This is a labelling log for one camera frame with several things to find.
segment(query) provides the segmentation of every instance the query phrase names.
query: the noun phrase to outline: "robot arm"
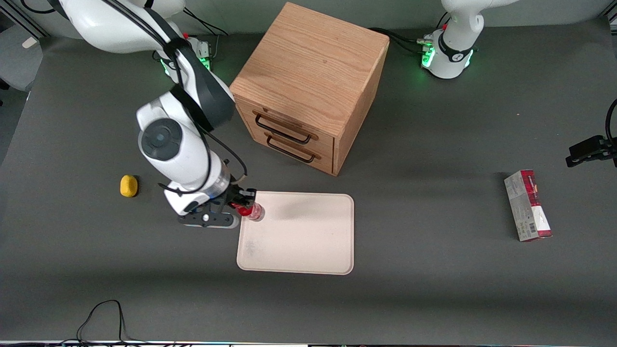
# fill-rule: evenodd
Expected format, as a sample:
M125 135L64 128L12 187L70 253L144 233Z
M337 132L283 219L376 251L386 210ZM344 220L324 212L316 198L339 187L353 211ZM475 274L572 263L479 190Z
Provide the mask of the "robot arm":
M238 220L222 213L224 205L245 214L253 212L255 190L237 186L226 163L210 150L205 138L214 138L210 131L233 115L231 92L203 66L178 27L164 19L182 11L184 0L154 1L152 9L128 0L60 0L60 4L93 46L115 53L155 50L174 63L172 79L178 84L141 107L137 120L139 149L171 180L161 187L178 220L187 225L231 228ZM161 6L163 15L154 6ZM220 207L215 211L210 206L213 200Z

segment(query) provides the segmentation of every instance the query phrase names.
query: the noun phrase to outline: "sponge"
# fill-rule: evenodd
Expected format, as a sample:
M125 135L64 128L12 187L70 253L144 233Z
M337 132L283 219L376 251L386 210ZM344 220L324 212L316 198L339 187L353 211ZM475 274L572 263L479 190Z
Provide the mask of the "sponge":
M120 180L120 194L132 198L137 195L138 186L135 176L124 175Z

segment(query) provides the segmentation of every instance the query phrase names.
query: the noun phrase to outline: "gray table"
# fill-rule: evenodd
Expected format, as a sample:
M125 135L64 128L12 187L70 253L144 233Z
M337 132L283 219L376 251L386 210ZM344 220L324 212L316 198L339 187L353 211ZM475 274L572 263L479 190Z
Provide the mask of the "gray table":
M222 40L216 73L230 83L258 40ZM177 224L137 147L135 110L170 87L160 64L48 43L0 170L0 340L72 337L116 298L146 340L617 346L617 170L564 161L617 95L608 25L488 28L478 46L444 81L392 45L338 178L239 117L217 130L246 185L355 199L355 268L335 277L242 271L237 230ZM554 237L520 243L502 180L529 168ZM113 340L116 319L102 308L85 337Z

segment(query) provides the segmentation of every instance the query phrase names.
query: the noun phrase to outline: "wooden cabinet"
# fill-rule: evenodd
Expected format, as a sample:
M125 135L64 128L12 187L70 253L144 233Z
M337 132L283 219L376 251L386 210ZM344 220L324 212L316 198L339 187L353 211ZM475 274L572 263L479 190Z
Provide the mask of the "wooden cabinet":
M377 92L387 36L288 2L231 84L253 139L337 176Z

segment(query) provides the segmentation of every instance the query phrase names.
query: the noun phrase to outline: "black metal handle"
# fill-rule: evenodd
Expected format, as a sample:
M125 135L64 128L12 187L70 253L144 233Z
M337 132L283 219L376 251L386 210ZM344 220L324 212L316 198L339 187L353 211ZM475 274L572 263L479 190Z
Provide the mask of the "black metal handle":
M311 154L310 159L304 159L303 157L299 157L299 156L293 154L292 152L289 152L289 151L286 151L283 148L280 148L279 146L275 146L275 145L271 144L270 140L272 140L272 136L268 136L268 139L266 140L266 143L268 144L269 147L271 147L271 148L273 148L273 149L275 149L275 150L277 150L277 151L279 151L279 152L281 152L283 154L287 154L288 156L290 156L290 157L292 157L294 159L298 159L299 161L305 162L307 164L312 163L313 160L315 160L315 155L314 154Z
M298 143L298 144L307 144L307 143L309 143L309 141L311 139L310 135L307 135L307 138L304 141L303 140L299 140L299 139L297 139L297 138L295 138L293 136L289 136L289 135L287 135L287 134L285 134L283 132L278 131L277 129L271 128L268 125L260 123L259 119L261 117L262 117L262 115L260 115L260 114L257 114L257 116L255 117L255 123L257 123L257 126L260 127L260 128L264 128L266 130L269 130L269 131L277 134L280 137L284 137L287 140L293 141L293 142Z

